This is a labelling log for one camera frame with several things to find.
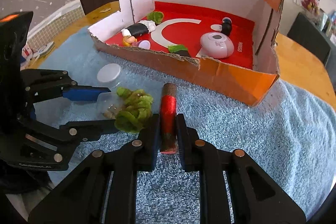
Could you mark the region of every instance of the pink round device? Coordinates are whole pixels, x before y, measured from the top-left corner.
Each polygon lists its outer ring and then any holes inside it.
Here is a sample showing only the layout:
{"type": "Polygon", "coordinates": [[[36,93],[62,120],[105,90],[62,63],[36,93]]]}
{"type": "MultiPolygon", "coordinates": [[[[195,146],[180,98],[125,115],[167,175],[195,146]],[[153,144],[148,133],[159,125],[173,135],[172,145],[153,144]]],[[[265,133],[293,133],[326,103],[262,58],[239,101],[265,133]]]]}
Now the pink round device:
{"type": "Polygon", "coordinates": [[[230,38],[220,32],[209,32],[201,37],[203,52],[215,59],[227,58],[233,54],[234,46],[230,38]]]}

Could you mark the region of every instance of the wooden table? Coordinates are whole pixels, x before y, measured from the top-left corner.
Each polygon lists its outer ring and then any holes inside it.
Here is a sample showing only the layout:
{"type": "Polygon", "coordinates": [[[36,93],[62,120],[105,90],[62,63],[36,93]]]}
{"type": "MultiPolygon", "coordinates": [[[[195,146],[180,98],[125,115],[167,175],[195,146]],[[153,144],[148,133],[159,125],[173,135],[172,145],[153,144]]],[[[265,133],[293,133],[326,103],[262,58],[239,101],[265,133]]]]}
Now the wooden table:
{"type": "MultiPolygon", "coordinates": [[[[55,37],[55,47],[52,51],[62,45],[70,35],[75,34],[81,28],[92,25],[117,10],[119,10],[119,2],[115,1],[77,20],[55,37]],[[101,13],[101,11],[108,8],[111,10],[101,13]]],[[[276,52],[279,59],[281,79],[313,93],[336,109],[335,92],[328,73],[320,60],[304,47],[284,35],[278,34],[276,42],[278,44],[276,52]]],[[[29,68],[38,68],[47,56],[37,60],[29,68]]]]}

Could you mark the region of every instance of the black figurine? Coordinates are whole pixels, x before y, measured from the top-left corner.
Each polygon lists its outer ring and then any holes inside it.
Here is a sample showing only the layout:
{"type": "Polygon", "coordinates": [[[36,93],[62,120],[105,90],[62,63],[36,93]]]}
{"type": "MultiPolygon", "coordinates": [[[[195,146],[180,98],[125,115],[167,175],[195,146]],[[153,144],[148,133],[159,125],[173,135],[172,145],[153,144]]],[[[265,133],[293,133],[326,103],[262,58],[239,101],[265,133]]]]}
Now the black figurine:
{"type": "Polygon", "coordinates": [[[232,21],[228,17],[224,17],[222,20],[222,31],[221,33],[226,35],[227,37],[230,36],[232,31],[232,21]]]}

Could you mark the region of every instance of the cardboard box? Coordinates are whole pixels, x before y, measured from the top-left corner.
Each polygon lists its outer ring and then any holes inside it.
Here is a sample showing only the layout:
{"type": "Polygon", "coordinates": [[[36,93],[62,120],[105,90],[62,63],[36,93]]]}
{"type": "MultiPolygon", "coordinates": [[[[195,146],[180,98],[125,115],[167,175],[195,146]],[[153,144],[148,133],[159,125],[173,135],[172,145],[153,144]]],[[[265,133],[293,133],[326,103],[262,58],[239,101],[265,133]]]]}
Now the cardboard box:
{"type": "Polygon", "coordinates": [[[256,106],[279,78],[274,50],[284,0],[119,0],[120,11],[88,28],[98,50],[162,71],[256,106]],[[105,42],[155,9],[155,1],[211,8],[253,21],[253,69],[201,57],[120,47],[105,42]]]}

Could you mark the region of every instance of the white crescent shape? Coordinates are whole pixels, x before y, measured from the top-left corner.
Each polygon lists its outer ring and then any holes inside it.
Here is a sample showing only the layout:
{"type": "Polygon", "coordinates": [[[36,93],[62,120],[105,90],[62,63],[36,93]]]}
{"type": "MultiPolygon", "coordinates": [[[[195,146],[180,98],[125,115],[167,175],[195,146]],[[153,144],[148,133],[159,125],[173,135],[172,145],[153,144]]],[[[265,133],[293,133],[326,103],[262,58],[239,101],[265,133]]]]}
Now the white crescent shape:
{"type": "Polygon", "coordinates": [[[176,19],[170,19],[170,20],[164,21],[160,25],[158,25],[153,32],[151,32],[152,39],[157,44],[163,47],[166,47],[166,48],[168,48],[168,46],[176,46],[177,44],[174,44],[163,37],[162,30],[168,25],[178,23],[178,22],[190,22],[190,23],[200,24],[201,20],[190,19],[190,18],[176,18],[176,19]]]}

